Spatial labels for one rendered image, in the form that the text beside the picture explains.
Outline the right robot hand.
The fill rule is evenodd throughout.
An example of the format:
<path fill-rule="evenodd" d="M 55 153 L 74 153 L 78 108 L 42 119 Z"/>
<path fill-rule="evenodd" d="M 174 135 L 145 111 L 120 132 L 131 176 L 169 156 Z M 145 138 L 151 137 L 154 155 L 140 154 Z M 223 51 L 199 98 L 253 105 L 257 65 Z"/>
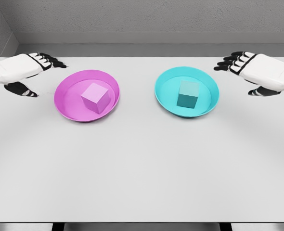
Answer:
<path fill-rule="evenodd" d="M 268 97 L 284 91 L 284 62 L 262 53 L 233 52 L 218 62 L 214 70 L 231 72 L 258 85 L 248 92 L 250 96 Z"/>

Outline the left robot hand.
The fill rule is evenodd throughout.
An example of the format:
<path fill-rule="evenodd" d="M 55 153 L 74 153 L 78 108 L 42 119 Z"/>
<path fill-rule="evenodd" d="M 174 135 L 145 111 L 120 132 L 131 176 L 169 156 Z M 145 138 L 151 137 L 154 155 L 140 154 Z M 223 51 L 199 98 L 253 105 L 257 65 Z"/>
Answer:
<path fill-rule="evenodd" d="M 22 53 L 0 61 L 0 85 L 16 95 L 36 98 L 49 93 L 29 79 L 51 68 L 67 68 L 57 58 L 49 54 Z"/>

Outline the pink plate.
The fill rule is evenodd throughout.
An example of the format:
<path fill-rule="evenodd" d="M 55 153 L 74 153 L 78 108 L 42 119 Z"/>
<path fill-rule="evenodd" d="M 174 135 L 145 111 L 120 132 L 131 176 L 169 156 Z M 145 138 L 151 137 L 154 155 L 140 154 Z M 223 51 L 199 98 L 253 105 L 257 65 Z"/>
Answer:
<path fill-rule="evenodd" d="M 111 101 L 100 114 L 88 109 L 81 98 L 82 93 L 92 83 L 109 90 Z M 54 93 L 54 104 L 64 117 L 78 122 L 90 122 L 110 113 L 118 103 L 119 97 L 119 84 L 110 74 L 100 70 L 83 70 L 71 74 L 58 85 Z"/>

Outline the cyan block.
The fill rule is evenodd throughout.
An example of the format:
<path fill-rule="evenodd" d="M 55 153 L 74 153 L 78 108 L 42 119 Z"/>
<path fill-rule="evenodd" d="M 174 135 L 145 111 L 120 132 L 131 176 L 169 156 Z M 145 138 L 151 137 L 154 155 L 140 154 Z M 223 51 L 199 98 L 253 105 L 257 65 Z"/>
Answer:
<path fill-rule="evenodd" d="M 179 88 L 177 106 L 194 109 L 199 96 L 199 83 L 182 80 Z"/>

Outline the pink block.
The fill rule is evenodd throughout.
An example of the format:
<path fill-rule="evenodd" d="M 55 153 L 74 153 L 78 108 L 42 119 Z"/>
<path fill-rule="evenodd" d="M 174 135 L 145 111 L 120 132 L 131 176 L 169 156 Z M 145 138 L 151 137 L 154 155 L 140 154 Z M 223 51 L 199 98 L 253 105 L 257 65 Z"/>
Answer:
<path fill-rule="evenodd" d="M 81 98 L 88 109 L 98 114 L 100 114 L 111 101 L 109 90 L 96 83 L 89 85 L 82 93 Z"/>

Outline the cyan plate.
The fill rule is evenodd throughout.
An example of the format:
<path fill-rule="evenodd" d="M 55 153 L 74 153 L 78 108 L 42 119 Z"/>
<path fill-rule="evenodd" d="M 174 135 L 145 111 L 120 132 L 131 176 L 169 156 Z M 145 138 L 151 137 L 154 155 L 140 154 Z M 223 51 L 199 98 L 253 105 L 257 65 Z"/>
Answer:
<path fill-rule="evenodd" d="M 181 81 L 199 83 L 199 96 L 194 109 L 177 106 Z M 162 73 L 155 83 L 155 96 L 169 112 L 181 117 L 198 117 L 213 110 L 219 101 L 219 88 L 207 73 L 193 67 L 174 67 Z"/>

